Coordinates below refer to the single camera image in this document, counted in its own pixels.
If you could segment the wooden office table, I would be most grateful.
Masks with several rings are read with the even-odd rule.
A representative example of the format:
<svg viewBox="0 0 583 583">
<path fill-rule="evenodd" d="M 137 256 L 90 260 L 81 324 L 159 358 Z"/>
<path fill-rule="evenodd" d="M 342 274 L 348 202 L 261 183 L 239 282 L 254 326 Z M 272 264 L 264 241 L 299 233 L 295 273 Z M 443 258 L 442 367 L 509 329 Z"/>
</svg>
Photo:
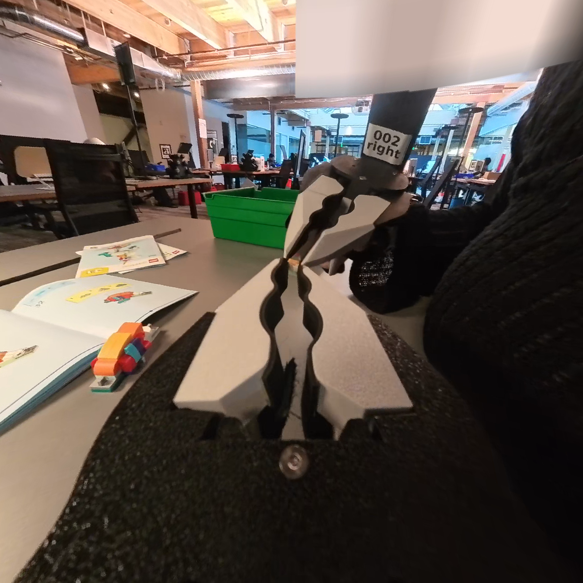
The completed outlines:
<svg viewBox="0 0 583 583">
<path fill-rule="evenodd" d="M 155 178 L 155 179 L 126 179 L 125 180 L 128 191 L 133 190 L 136 192 L 143 192 L 143 191 L 150 191 L 154 188 L 176 188 L 178 186 L 186 186 L 187 194 L 188 194 L 188 206 L 191 214 L 191 218 L 197 219 L 198 218 L 198 209 L 195 200 L 195 188 L 194 186 L 197 185 L 211 185 L 212 179 L 211 178 L 196 178 L 196 177 L 189 177 L 189 178 L 182 178 L 182 179 L 162 179 L 162 178 Z"/>
</svg>

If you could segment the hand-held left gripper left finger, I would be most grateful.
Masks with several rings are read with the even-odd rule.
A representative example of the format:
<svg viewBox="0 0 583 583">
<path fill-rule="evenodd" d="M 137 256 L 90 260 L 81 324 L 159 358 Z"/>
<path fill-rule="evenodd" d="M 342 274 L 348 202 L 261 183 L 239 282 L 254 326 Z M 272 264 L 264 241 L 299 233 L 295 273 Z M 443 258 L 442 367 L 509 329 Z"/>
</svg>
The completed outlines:
<svg viewBox="0 0 583 583">
<path fill-rule="evenodd" d="M 283 366 L 275 327 L 288 262 L 276 259 L 215 311 L 173 403 L 180 409 L 253 419 L 281 398 Z"/>
</svg>

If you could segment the black speaker on stand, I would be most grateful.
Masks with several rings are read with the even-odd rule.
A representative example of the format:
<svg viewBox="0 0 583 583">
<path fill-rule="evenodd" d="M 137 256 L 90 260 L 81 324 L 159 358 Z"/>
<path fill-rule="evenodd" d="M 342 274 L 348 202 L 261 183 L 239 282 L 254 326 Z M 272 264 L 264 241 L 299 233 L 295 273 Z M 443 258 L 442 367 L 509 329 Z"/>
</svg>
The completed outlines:
<svg viewBox="0 0 583 583">
<path fill-rule="evenodd" d="M 139 135 L 139 125 L 135 113 L 134 89 L 136 88 L 136 74 L 131 55 L 131 47 L 128 42 L 120 43 L 114 47 L 114 55 L 120 71 L 121 84 L 125 87 L 130 110 L 130 118 L 135 132 L 138 149 L 138 164 L 135 170 L 136 177 L 145 176 L 145 162 L 143 158 L 142 143 Z"/>
</svg>

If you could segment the person's right forearm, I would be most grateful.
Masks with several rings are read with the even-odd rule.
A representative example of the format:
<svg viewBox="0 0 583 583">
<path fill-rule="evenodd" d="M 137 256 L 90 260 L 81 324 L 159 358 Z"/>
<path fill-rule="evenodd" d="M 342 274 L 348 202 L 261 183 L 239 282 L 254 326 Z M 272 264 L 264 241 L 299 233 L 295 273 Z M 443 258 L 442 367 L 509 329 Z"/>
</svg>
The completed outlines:
<svg viewBox="0 0 583 583">
<path fill-rule="evenodd" d="M 363 251 L 349 255 L 352 294 L 378 314 L 411 307 L 433 293 L 454 259 L 506 206 L 505 199 L 452 210 L 413 205 L 376 228 Z"/>
</svg>

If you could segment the green plastic bin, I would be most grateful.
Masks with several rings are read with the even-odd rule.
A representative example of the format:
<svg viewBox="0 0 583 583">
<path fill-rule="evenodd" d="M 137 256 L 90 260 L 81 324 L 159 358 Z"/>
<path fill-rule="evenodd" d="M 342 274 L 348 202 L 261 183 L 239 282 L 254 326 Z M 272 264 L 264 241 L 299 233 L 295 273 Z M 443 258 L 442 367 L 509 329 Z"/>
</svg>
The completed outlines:
<svg viewBox="0 0 583 583">
<path fill-rule="evenodd" d="M 282 250 L 299 191 L 266 187 L 205 194 L 215 238 Z"/>
</svg>

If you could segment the colourful lego fish model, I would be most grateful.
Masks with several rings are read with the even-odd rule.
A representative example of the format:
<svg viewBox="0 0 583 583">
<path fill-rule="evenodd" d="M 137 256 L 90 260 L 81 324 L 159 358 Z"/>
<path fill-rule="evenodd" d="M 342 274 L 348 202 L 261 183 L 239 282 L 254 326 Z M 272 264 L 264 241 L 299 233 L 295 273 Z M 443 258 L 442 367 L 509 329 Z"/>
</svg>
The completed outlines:
<svg viewBox="0 0 583 583">
<path fill-rule="evenodd" d="M 104 343 L 91 362 L 94 393 L 111 393 L 145 365 L 145 355 L 159 334 L 159 327 L 125 322 Z"/>
</svg>

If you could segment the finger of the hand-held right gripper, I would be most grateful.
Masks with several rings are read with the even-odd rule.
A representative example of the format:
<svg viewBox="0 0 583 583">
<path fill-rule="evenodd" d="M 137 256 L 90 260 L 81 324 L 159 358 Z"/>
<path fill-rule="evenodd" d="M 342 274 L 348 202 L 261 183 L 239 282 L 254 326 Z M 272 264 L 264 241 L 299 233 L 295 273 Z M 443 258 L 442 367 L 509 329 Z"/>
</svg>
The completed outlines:
<svg viewBox="0 0 583 583">
<path fill-rule="evenodd" d="M 318 177 L 299 193 L 286 230 L 283 256 L 303 260 L 322 232 L 332 225 L 345 187 L 337 180 Z"/>
<path fill-rule="evenodd" d="M 323 229 L 307 251 L 300 254 L 305 266 L 319 265 L 346 251 L 365 236 L 370 235 L 375 222 L 391 206 L 389 200 L 376 195 L 358 195 L 352 209 L 339 216 L 336 223 Z"/>
</svg>

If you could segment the black mesh office chair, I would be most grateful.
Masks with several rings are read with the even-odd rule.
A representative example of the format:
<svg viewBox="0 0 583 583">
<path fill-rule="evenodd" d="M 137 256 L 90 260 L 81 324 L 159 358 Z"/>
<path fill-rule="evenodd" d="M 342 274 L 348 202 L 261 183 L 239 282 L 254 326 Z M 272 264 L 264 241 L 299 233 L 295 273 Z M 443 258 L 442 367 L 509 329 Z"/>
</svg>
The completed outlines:
<svg viewBox="0 0 583 583">
<path fill-rule="evenodd" d="M 55 203 L 42 205 L 58 239 L 139 222 L 128 193 L 117 145 L 46 141 Z"/>
</svg>

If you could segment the yellow cover instruction booklet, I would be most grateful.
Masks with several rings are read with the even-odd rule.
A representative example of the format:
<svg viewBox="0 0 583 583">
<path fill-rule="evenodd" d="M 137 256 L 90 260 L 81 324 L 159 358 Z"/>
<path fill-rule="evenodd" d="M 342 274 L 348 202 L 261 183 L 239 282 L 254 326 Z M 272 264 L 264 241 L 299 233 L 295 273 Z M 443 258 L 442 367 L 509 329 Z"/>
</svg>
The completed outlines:
<svg viewBox="0 0 583 583">
<path fill-rule="evenodd" d="M 134 237 L 115 243 L 84 246 L 75 277 L 122 273 L 165 263 L 153 236 Z"/>
</svg>

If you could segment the person's black sweater torso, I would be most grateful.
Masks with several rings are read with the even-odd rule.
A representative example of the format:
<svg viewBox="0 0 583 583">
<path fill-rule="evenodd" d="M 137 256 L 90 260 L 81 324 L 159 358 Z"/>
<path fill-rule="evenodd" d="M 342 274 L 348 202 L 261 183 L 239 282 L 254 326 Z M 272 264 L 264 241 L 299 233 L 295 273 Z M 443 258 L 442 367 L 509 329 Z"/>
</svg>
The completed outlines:
<svg viewBox="0 0 583 583">
<path fill-rule="evenodd" d="M 488 201 L 456 235 L 424 349 L 582 582 L 582 60 L 543 70 Z"/>
</svg>

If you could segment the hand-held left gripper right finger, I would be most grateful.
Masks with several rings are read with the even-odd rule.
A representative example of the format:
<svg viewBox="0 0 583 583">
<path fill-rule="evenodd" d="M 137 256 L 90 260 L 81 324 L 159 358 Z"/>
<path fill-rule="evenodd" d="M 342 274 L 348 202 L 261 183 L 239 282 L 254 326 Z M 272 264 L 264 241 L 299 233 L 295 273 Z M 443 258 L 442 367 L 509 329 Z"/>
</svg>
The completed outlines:
<svg viewBox="0 0 583 583">
<path fill-rule="evenodd" d="M 304 437 L 339 437 L 352 420 L 405 412 L 413 404 L 367 314 L 312 269 L 297 271 L 307 351 Z"/>
</svg>

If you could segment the silver ventilation duct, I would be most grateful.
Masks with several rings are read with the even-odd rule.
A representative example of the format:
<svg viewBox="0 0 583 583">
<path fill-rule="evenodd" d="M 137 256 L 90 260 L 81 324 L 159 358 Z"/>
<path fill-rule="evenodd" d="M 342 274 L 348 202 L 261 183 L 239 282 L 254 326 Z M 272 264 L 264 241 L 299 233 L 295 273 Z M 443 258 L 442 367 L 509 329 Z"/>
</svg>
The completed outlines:
<svg viewBox="0 0 583 583">
<path fill-rule="evenodd" d="M 135 65 L 143 75 L 165 79 L 170 84 L 187 84 L 190 82 L 207 82 L 215 80 L 249 79 L 252 77 L 274 77 L 295 74 L 295 62 L 274 65 L 257 65 L 243 69 L 180 70 L 169 66 Z"/>
<path fill-rule="evenodd" d="M 78 47 L 88 46 L 85 33 L 67 25 L 62 25 L 37 11 L 31 11 L 19 5 L 2 2 L 1 20 L 9 20 L 19 25 L 56 35 Z"/>
</svg>

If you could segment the open light blue instruction booklet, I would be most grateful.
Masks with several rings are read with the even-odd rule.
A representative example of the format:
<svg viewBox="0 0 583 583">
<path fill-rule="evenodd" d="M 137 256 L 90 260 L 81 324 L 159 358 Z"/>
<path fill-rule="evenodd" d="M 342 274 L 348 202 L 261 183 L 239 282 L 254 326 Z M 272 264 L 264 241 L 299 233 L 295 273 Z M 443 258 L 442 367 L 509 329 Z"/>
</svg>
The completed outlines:
<svg viewBox="0 0 583 583">
<path fill-rule="evenodd" d="M 90 367 L 123 324 L 196 295 L 113 275 L 55 281 L 1 311 L 1 433 Z"/>
</svg>

